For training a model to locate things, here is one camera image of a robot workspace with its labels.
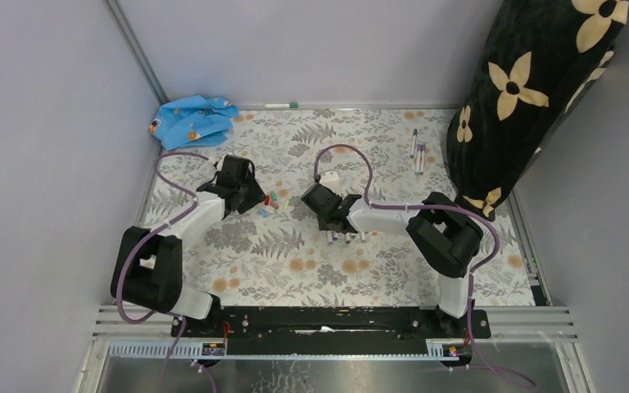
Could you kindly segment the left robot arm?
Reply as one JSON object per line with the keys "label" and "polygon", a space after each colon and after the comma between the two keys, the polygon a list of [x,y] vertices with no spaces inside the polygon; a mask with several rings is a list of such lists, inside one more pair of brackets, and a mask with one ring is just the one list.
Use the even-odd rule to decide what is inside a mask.
{"label": "left robot arm", "polygon": [[219,299],[184,285],[183,253],[221,220],[266,199],[251,160],[226,155],[214,167],[212,178],[196,189],[179,188],[188,203],[177,216],[157,228],[125,230],[111,279],[117,305],[129,302],[152,313],[190,318],[190,326],[204,337],[220,329],[222,317],[212,309]]}

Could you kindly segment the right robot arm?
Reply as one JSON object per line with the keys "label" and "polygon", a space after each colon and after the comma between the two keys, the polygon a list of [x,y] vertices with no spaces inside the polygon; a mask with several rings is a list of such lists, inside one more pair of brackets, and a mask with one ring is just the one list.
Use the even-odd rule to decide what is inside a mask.
{"label": "right robot arm", "polygon": [[382,205],[358,194],[342,197],[316,183],[301,200],[316,215],[321,231],[409,237],[439,274],[438,329],[457,337],[468,328],[469,267],[483,230],[447,196],[432,192],[415,205]]}

